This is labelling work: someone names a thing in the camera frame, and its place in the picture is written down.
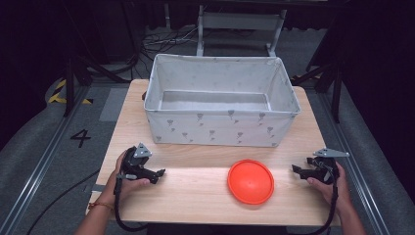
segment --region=cable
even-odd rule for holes
[[[333,173],[333,169],[329,166],[326,166],[323,163],[320,163],[321,167],[325,167],[327,168],[327,170],[330,173],[330,176],[333,177],[333,195],[332,195],[332,202],[331,202],[331,206],[330,206],[330,212],[329,212],[329,217],[327,218],[326,223],[319,228],[317,231],[312,232],[312,233],[306,233],[306,234],[300,234],[300,235],[318,235],[323,233],[326,229],[329,228],[330,224],[332,223],[333,217],[335,215],[335,211],[336,211],[336,202],[337,199],[339,198],[339,191],[338,191],[338,187],[337,187],[337,178],[335,176],[335,174]]]
[[[143,62],[144,67],[146,68],[146,72],[148,72],[148,73],[149,73],[149,78],[150,78],[150,74],[151,74],[151,72],[150,72],[150,71],[149,71],[149,69],[147,68],[146,63],[143,61],[143,59],[141,59],[141,58],[139,58],[139,59],[140,59],[140,61],[141,61],[141,62]]]
[[[153,37],[153,36],[156,36],[157,34],[148,35],[143,40],[146,43],[144,44],[144,42],[143,42],[141,52],[143,53],[143,55],[145,55],[147,58],[149,58],[148,53],[157,54],[157,53],[160,53],[160,52],[166,52],[166,51],[170,50],[172,47],[174,47],[176,45],[182,45],[182,44],[187,43],[189,41],[196,42],[195,40],[192,40],[192,37],[196,34],[197,29],[198,28],[195,27],[195,28],[193,28],[189,31],[185,31],[183,35],[180,35],[180,32],[177,31],[173,37],[169,37],[171,35],[171,33],[169,33],[163,39],[160,39],[158,37],[157,40],[146,39],[146,37],[148,37],[148,36]],[[155,46],[155,45],[158,45],[158,44],[159,44],[158,49],[151,49],[151,48],[146,47],[146,46]]]
[[[140,74],[140,72],[138,72],[138,70],[137,70],[137,68],[135,68],[135,66],[134,66],[134,69],[137,72],[137,74],[140,76],[140,78],[143,79],[143,76]]]
[[[95,63],[90,62],[88,59],[83,58],[83,57],[77,57],[77,59],[79,59],[79,61],[81,61],[83,64],[93,68],[95,71],[99,71],[101,74],[105,75],[106,77],[110,78],[111,80],[115,81],[115,82],[119,82],[119,83],[129,83],[131,81],[129,80],[125,80],[115,74],[113,74],[112,72],[110,72],[109,70],[106,70],[104,67],[99,66]]]
[[[123,158],[122,158],[122,165],[124,163],[125,160],[125,156],[127,154],[124,154]],[[119,196],[121,194],[121,188],[122,188],[122,179],[124,178],[125,174],[122,173],[122,167],[119,168],[119,172],[118,175],[116,176],[116,182],[115,182],[115,188],[114,188],[114,195],[115,195],[115,204],[114,204],[114,211],[115,211],[115,220],[118,223],[119,227],[121,227],[122,229],[124,229],[125,231],[128,232],[138,232],[141,231],[143,229],[147,228],[147,224],[145,225],[141,225],[139,227],[129,227],[127,225],[125,225],[120,216],[119,216]]]
[[[45,210],[43,210],[43,212],[34,220],[34,222],[31,224],[30,228],[27,231],[27,235],[31,233],[31,231],[33,230],[34,226],[37,224],[37,222],[40,220],[40,218],[43,216],[43,214],[45,214],[45,212],[47,210],[49,210],[56,202],[58,202],[58,200],[60,200],[62,197],[64,197],[64,195],[66,193],[68,193],[70,190],[76,188],[79,184],[85,182],[86,180],[88,180],[89,178],[91,178],[92,176],[94,176],[95,174],[97,174],[100,171],[100,169],[95,170],[93,173],[91,173],[90,175],[86,176],[84,179],[82,179],[81,181],[75,183],[74,185],[72,185],[69,189],[65,190],[61,195],[58,196],[58,198],[56,198],[52,203],[50,203]]]
[[[80,40],[82,41],[82,44],[84,45],[88,55],[91,57],[92,61],[95,64],[98,64],[97,59],[94,57],[92,52],[89,50],[89,47],[86,43],[86,40],[84,39],[84,37],[80,33],[79,28],[77,27],[76,22],[74,21],[72,15],[71,15],[71,13],[68,9],[67,4],[65,3],[65,0],[61,0],[61,4],[64,7],[64,9],[65,9],[65,11],[66,11],[66,13],[67,13],[67,15],[70,19],[70,22],[72,23],[73,27],[75,28]],[[125,24],[126,24],[126,27],[127,27],[128,36],[129,36],[129,39],[131,41],[134,53],[133,53],[132,57],[127,61],[126,66],[124,68],[117,69],[117,70],[107,70],[108,72],[111,72],[112,74],[118,74],[118,73],[121,73],[121,72],[124,72],[124,71],[131,70],[132,67],[135,66],[138,63],[138,60],[137,60],[137,46],[135,44],[135,41],[134,41],[132,33],[131,33],[130,22],[128,20],[128,16],[126,15],[125,6],[123,5],[122,2],[120,2],[120,4],[121,4],[121,10],[122,10],[122,13],[123,13],[123,16],[124,16]],[[94,71],[89,70],[89,73],[91,75],[94,75],[94,76],[99,76],[99,75],[107,76],[106,73],[102,73],[100,70],[96,70],[95,68],[93,68],[93,69],[94,69]],[[119,79],[116,79],[115,81],[116,82],[122,82],[122,83],[124,82],[124,81],[120,81]]]
[[[141,53],[143,54],[143,56],[147,57],[147,59],[149,59],[150,61],[153,61],[154,59],[151,58],[148,54],[147,54],[148,49],[141,50]]]

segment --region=storage box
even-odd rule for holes
[[[144,103],[155,143],[276,147],[300,113],[269,57],[156,55]]]

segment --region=gray carpet floor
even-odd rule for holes
[[[169,32],[159,28],[150,33]],[[305,68],[311,59],[325,30],[283,30],[277,45],[277,56],[282,59],[289,76],[306,73]],[[205,56],[267,56],[265,43],[272,35],[261,31],[213,31],[205,38]],[[196,55],[197,36],[185,44],[176,45],[166,51],[168,54]],[[158,45],[147,45],[158,49]],[[119,74],[126,79],[149,77],[152,61],[142,57],[135,70]],[[349,179],[353,202],[364,222],[368,234],[414,234],[415,207],[404,188],[396,179],[385,156],[365,125],[359,111],[354,106],[347,90],[343,87],[340,105],[340,124],[333,124],[327,114],[327,100],[331,92],[317,94],[310,88],[314,81],[304,82],[308,99],[313,108],[327,147],[348,149],[358,168],[347,168],[347,172],[358,171],[364,181]],[[55,89],[53,84],[45,94],[47,100]],[[58,196],[71,185],[99,169],[110,143],[115,122],[119,115],[122,101],[128,85],[115,84],[105,77],[95,77],[91,87],[83,98],[93,99],[91,105],[79,105],[73,117],[67,123],[61,140],[53,151],[53,160],[46,166],[46,173],[41,178],[35,193],[29,198],[29,204],[23,209],[23,215],[16,222],[9,234],[26,234],[35,219]],[[35,170],[39,160],[48,149],[50,141],[63,121],[65,104],[48,104],[47,109],[29,121],[10,140],[0,153],[0,221],[7,219],[9,212],[18,200],[25,183]],[[70,139],[81,130],[87,130],[91,139],[83,142]],[[89,191],[97,175],[67,192],[37,222],[31,234],[71,234],[84,217],[89,201]],[[359,185],[368,187],[368,204]],[[373,215],[379,211],[381,217]],[[289,227],[290,232],[305,233],[314,231],[314,227]],[[130,234],[120,229],[114,221],[110,222],[107,234]],[[339,227],[334,227],[331,234],[342,234]]]

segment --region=orange frisbee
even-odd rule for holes
[[[232,194],[246,204],[262,204],[274,192],[274,178],[269,169],[254,160],[242,160],[228,172],[228,186]]]

